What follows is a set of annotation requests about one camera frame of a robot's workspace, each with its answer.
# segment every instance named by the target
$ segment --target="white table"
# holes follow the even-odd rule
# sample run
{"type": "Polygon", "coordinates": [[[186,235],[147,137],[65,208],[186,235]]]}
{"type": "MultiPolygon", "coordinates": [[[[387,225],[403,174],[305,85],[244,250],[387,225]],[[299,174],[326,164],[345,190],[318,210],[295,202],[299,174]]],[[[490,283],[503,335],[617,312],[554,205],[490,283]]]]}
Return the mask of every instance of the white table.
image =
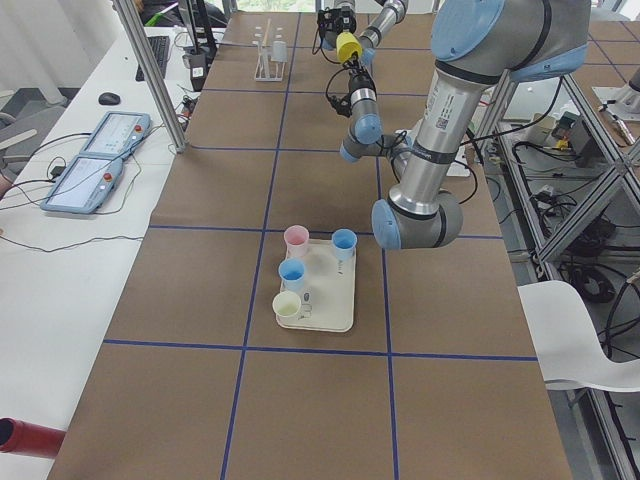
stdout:
{"type": "MultiPolygon", "coordinates": [[[[177,105],[185,93],[180,87],[191,89],[182,50],[173,42],[178,31],[154,28],[150,32],[172,39],[165,84],[177,105]]],[[[180,45],[185,40],[188,37],[180,35],[180,45]]],[[[110,110],[145,112],[153,125],[160,125],[147,84],[134,79],[137,65],[122,32],[45,141],[90,132],[110,110]],[[98,96],[105,91],[120,95],[122,103],[99,105],[98,96]]],[[[78,137],[44,149],[17,181],[46,178],[52,158],[70,161],[84,141],[86,137],[78,137]]],[[[24,196],[13,189],[0,201],[0,229],[6,238],[45,249],[94,237],[142,237],[173,162],[170,143],[166,129],[160,128],[138,148],[135,157],[141,172],[120,212],[74,216],[45,213],[36,205],[7,209],[25,203],[24,196]]],[[[119,186],[100,211],[122,205],[127,185],[138,171],[132,159],[126,162],[119,186]]],[[[50,187],[29,184],[25,191],[39,199],[50,187]]],[[[41,253],[0,240],[0,417],[66,430],[139,246],[139,241],[112,240],[41,253]]],[[[44,479],[52,464],[47,459],[2,454],[0,478],[44,479]]]]}

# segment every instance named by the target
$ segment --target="white cup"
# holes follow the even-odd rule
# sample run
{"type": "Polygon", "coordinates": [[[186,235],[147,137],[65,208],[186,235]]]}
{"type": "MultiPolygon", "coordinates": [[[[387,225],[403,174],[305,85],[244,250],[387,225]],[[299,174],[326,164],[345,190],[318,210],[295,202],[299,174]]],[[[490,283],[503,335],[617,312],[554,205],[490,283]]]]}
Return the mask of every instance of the white cup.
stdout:
{"type": "Polygon", "coordinates": [[[271,307],[280,320],[297,320],[300,317],[302,300],[297,293],[285,290],[274,297],[271,307]]]}

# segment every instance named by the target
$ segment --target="white tray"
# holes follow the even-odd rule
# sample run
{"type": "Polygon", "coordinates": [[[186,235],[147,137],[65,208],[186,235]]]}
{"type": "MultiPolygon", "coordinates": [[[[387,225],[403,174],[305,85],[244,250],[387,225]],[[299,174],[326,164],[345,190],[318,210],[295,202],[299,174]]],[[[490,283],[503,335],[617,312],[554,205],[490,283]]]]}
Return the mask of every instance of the white tray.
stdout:
{"type": "MultiPolygon", "coordinates": [[[[304,287],[297,292],[302,300],[297,319],[282,320],[284,328],[346,332],[353,326],[353,306],[356,286],[356,255],[340,261],[333,254],[330,240],[309,240],[304,262],[304,287]]],[[[285,290],[280,284],[280,291],[285,290]]]]}

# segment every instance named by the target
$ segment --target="white chair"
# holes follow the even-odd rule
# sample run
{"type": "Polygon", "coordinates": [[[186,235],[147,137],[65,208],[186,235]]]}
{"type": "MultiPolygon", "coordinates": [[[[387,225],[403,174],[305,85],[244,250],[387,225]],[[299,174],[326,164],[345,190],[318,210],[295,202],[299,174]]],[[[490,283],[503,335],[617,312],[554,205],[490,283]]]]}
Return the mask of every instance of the white chair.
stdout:
{"type": "Polygon", "coordinates": [[[640,360],[616,363],[606,357],[571,285],[552,280],[518,291],[548,390],[640,391],[640,360]]]}

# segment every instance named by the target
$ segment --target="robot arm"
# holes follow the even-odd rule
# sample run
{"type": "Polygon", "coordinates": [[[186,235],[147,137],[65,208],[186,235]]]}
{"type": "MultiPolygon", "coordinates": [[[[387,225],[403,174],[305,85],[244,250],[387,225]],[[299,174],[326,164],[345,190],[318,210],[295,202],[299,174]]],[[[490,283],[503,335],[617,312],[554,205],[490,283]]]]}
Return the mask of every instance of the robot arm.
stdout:
{"type": "MultiPolygon", "coordinates": [[[[385,5],[397,3],[406,6],[398,0],[385,5]]],[[[379,44],[390,28],[390,10],[384,16],[386,20],[365,30],[369,33],[361,37],[363,43],[371,42],[374,47],[379,44]]],[[[432,34],[437,78],[415,140],[411,145],[400,145],[399,152],[386,152],[401,155],[404,168],[400,183],[391,188],[386,200],[379,200],[373,207],[373,230],[381,247],[438,247],[457,237],[462,228],[460,206],[440,187],[482,92],[495,85],[505,69],[517,82],[576,70],[586,56],[590,10],[589,0],[445,3],[432,34]]],[[[383,145],[388,144],[385,139],[394,138],[383,136],[383,145]]],[[[343,149],[352,157],[349,160],[380,154],[380,148],[372,152],[376,145],[358,145],[353,140],[350,134],[343,142],[343,149]]]]}
{"type": "Polygon", "coordinates": [[[358,38],[353,35],[355,0],[336,0],[333,9],[318,12],[321,48],[335,48],[338,60],[349,71],[349,94],[330,101],[338,114],[352,117],[340,149],[343,158],[351,162],[357,161],[382,135],[376,87],[367,66],[373,61],[375,48],[391,28],[404,19],[408,8],[408,0],[376,1],[382,5],[382,11],[358,38]]]}

